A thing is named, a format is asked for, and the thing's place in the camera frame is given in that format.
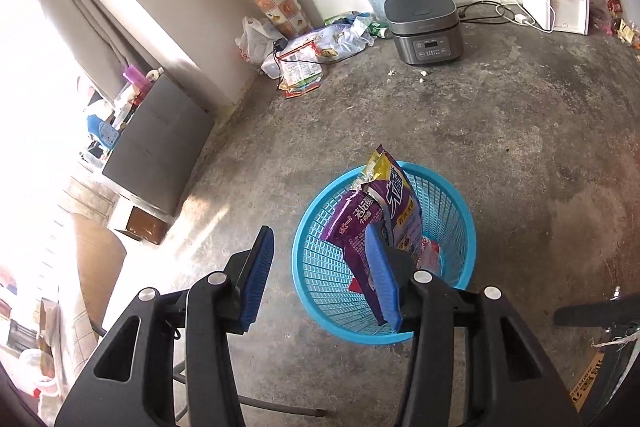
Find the grey cabinet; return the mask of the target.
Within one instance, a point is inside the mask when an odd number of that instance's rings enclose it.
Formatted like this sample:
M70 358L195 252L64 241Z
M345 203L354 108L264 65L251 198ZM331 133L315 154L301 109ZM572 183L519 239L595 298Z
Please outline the grey cabinet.
M175 217L213 119L167 75L122 132L102 176L133 202Z

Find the blue detergent bottle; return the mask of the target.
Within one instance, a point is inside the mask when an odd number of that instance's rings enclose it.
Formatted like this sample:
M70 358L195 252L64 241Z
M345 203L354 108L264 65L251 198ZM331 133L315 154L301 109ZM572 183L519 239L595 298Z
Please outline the blue detergent bottle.
M117 129L96 115L87 117L87 127L89 133L105 150L113 150L120 138L120 133Z

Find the grey rice cooker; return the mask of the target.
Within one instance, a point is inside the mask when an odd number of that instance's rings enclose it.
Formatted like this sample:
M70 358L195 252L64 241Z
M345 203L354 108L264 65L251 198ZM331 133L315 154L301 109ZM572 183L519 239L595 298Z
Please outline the grey rice cooker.
M386 0L384 11L405 64L432 65L462 57L464 42L454 0Z

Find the purple bottle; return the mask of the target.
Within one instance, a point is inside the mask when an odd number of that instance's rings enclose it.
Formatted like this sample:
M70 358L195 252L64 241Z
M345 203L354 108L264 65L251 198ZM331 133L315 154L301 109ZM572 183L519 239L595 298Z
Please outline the purple bottle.
M122 73L122 77L124 77L131 86L138 89L140 93L147 94L152 88L152 81L146 78L134 65L127 66Z

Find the purple snack bag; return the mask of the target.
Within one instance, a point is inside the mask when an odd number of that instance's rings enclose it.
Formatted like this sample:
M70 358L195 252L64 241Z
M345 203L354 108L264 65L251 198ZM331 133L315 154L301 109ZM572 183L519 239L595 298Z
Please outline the purple snack bag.
M364 231L381 223L386 243L418 260L422 241L422 209L408 176L384 147L379 146L352 182L321 232L340 248L343 260L358 280L376 323L385 323L375 294L366 253Z

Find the white plastic bag on floor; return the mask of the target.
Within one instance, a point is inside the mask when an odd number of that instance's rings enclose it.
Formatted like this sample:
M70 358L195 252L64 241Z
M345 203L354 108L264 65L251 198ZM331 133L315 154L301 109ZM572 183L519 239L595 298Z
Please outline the white plastic bag on floor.
M246 16L242 19L242 35L235 39L235 44L245 62L260 66L272 52L273 43L282 38L268 18Z

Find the cardboard box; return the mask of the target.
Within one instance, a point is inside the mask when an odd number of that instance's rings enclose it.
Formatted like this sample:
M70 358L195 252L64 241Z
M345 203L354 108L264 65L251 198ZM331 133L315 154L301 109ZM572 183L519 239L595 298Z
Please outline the cardboard box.
M107 221L107 228L133 241L160 246L170 224L134 205L128 199L120 198Z

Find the grey curtain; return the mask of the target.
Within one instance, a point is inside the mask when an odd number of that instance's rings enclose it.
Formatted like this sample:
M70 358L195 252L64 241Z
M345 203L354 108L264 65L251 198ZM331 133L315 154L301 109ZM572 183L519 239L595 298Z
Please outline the grey curtain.
M140 72L160 67L100 0L38 1L102 98L115 100L127 67Z

